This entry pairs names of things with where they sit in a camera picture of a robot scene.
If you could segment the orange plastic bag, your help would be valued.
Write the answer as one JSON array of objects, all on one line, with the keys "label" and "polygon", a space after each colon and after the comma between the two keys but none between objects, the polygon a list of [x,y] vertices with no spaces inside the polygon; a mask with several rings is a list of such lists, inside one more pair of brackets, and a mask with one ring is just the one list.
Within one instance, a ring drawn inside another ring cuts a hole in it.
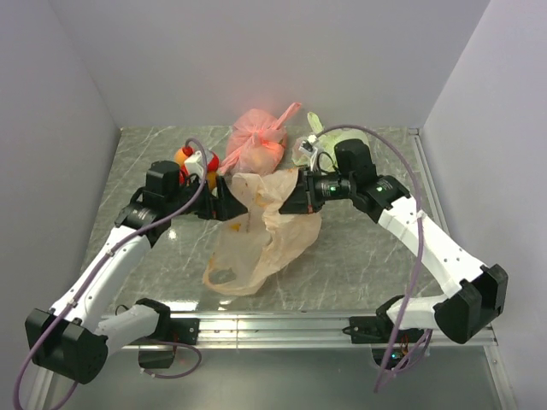
[{"label": "orange plastic bag", "polygon": [[298,170],[266,176],[236,173],[228,188],[247,212],[221,223],[203,273],[203,284],[225,296],[255,294],[267,278],[282,270],[318,238],[320,214],[281,214],[297,187]]}]

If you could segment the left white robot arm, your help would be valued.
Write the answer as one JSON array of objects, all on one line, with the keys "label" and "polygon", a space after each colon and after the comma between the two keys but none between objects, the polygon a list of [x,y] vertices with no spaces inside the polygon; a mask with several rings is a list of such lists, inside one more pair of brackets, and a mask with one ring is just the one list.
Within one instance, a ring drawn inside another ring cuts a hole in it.
[{"label": "left white robot arm", "polygon": [[33,309],[25,328],[30,361],[79,384],[88,384],[113,353],[141,339],[173,343],[171,310],[148,298],[112,319],[103,313],[129,273],[181,214],[226,221],[247,208],[222,177],[211,192],[206,178],[179,181],[179,165],[156,161],[93,262],[77,282],[47,311]]}]

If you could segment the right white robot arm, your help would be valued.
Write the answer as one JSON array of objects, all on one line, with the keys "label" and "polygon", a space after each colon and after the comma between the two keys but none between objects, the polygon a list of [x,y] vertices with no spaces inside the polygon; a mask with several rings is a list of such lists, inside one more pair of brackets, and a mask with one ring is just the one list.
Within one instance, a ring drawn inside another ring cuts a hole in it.
[{"label": "right white robot arm", "polygon": [[309,164],[299,169],[281,214],[318,214],[328,201],[349,199],[415,255],[442,290],[441,296],[408,302],[394,296],[385,302],[373,320],[374,340],[395,341],[407,329],[431,329],[464,344],[503,312],[509,281],[505,270],[466,252],[423,212],[402,183],[379,175],[362,140],[337,143],[336,164],[329,173],[319,168],[323,151],[316,136],[305,138],[298,149]]}]

